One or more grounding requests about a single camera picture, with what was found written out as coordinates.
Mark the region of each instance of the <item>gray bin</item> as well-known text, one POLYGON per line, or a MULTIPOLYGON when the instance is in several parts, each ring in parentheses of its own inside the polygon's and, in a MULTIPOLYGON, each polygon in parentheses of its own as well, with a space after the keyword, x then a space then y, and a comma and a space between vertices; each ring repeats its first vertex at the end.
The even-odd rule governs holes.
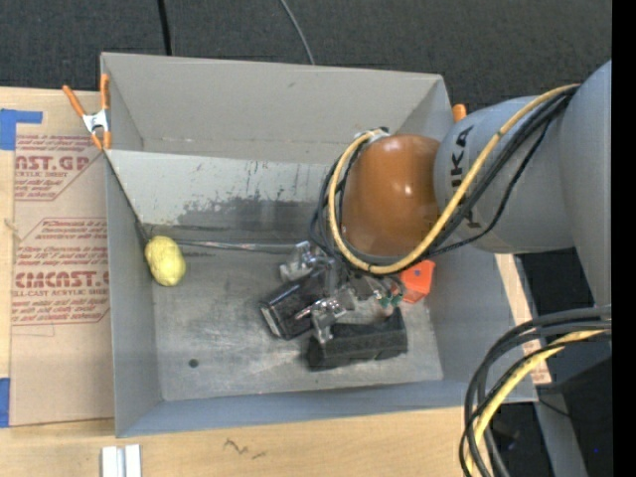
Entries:
MULTIPOLYGON (((513 325, 488 252, 466 247, 436 260, 431 294, 404 315, 408 353, 382 363, 312 373, 303 339, 274 338, 256 308, 280 283, 278 251, 307 238, 325 172, 356 133, 385 126, 445 136, 452 114, 440 76, 101 60, 113 134, 106 197, 117 436, 462 403, 481 357, 513 325), (184 246, 188 273, 166 288, 144 261, 151 235, 216 247, 184 246)), ((529 382, 514 396, 533 397, 529 382)))

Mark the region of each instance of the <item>bin floor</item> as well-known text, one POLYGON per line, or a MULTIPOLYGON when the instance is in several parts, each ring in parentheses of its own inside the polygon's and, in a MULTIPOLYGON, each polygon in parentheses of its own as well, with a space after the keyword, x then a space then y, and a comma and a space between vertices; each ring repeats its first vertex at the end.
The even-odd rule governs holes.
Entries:
MULTIPOLYGON (((402 304, 408 352, 393 359, 335 370, 309 370, 309 334, 274 337, 257 300, 280 279, 281 254, 224 250, 187 255, 188 272, 175 287, 153 286, 155 338, 165 400, 313 391, 441 380, 437 345, 423 302, 402 304)), ((358 303, 351 323, 380 308, 358 303)))

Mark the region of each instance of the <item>yellow cable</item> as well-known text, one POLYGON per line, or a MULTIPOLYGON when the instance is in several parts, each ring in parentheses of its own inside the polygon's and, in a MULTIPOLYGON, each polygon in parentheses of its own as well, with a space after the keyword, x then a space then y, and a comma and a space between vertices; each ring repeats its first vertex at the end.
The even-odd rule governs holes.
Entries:
POLYGON ((510 131, 510 129, 512 129, 515 126, 515 124, 519 122, 519 120, 521 120, 524 116, 526 116, 530 111, 535 109, 537 106, 551 99, 555 95, 558 95, 559 93, 566 91, 574 86, 577 86, 577 84, 569 84, 566 86, 560 86, 559 88, 554 88, 550 91, 547 91, 546 93, 543 93, 542 95, 537 96, 536 98, 531 100, 528 104, 526 104, 524 107, 519 109, 504 125, 502 125, 502 127, 490 138, 490 140, 488 141, 484 149, 477 156, 477 159, 475 159, 475 162, 468 170, 466 177, 457 188, 457 191, 448 202, 448 205, 446 206, 444 211, 441 213, 436 223, 430 229, 428 234, 426 234, 426 237, 417 245, 417 247, 413 251, 411 251, 402 259, 390 265, 373 265, 372 263, 367 263, 359 259, 347 248, 347 246, 345 245, 342 239, 342 236, 340 235, 340 229, 338 228, 338 223, 336 220, 336 188, 338 185, 338 181, 340 179, 340 174, 345 164, 347 163, 347 161, 349 161, 349 158, 353 155, 354 151, 358 148, 358 146, 363 144, 365 141, 368 141, 369 139, 371 139, 371 137, 375 135, 375 131, 366 132, 365 134, 363 134, 362 136, 354 140, 354 142, 351 143, 349 147, 347 147, 347 149, 341 156, 340 160, 338 161, 336 168, 334 170, 333 177, 331 178, 331 182, 329 184, 329 197, 328 197, 329 228, 331 230, 331 234, 340 252, 343 253, 343 255, 351 263, 356 265, 358 268, 367 270, 368 272, 378 274, 378 275, 391 274, 399 270, 402 270, 403 268, 407 268, 414 261, 416 261, 423 252, 425 252, 428 249, 428 247, 432 244, 433 240, 437 237, 437 235, 439 235, 441 230, 444 228, 444 226, 446 225, 446 223, 452 216, 452 213, 460 204, 464 195, 468 191, 468 188, 475 180, 477 173, 486 162, 486 159, 491 154, 491 152, 493 151, 497 143, 499 143, 499 141, 501 140, 502 136, 504 136, 508 131, 510 131))
MULTIPOLYGON (((582 330, 576 332, 570 332, 565 336, 558 338, 553 341, 550 346, 556 346, 561 343, 568 343, 572 341, 582 341, 584 339, 589 339, 592 336, 596 336, 601 334, 602 332, 606 332, 605 330, 582 330)), ((493 396, 493 398, 489 401, 488 405, 484 408, 484 411, 479 415, 477 423, 475 424, 475 443, 479 445, 482 436, 484 435, 484 431, 486 430, 486 426, 490 423, 493 418, 495 412, 499 409, 504 399, 508 396, 508 394, 514 389, 519 382, 538 364, 545 361, 549 357, 554 354, 557 354, 563 349, 563 347, 552 348, 550 350, 546 350, 545 352, 541 352, 540 354, 536 354, 530 359, 528 359, 515 373, 513 373, 508 379, 504 382, 501 389, 493 396)), ((466 457, 466 466, 470 473, 473 470, 474 461, 470 453, 467 454, 466 457)))

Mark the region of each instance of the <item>yellow ball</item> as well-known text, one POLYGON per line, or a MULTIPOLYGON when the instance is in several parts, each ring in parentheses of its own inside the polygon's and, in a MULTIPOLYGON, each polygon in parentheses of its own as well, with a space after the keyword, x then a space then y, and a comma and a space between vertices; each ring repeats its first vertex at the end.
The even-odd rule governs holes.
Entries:
POLYGON ((144 250, 155 280, 163 286, 175 286, 186 273, 186 260, 179 246, 169 237, 153 237, 144 250))

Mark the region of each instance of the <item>blue tape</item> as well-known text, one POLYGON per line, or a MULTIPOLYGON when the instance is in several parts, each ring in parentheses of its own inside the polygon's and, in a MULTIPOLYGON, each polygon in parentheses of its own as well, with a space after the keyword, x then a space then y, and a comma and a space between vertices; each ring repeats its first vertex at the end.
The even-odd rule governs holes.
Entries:
POLYGON ((15 150, 18 124, 42 123, 42 115, 42 111, 0 109, 0 150, 15 150))
POLYGON ((9 379, 0 378, 0 427, 9 427, 9 379))

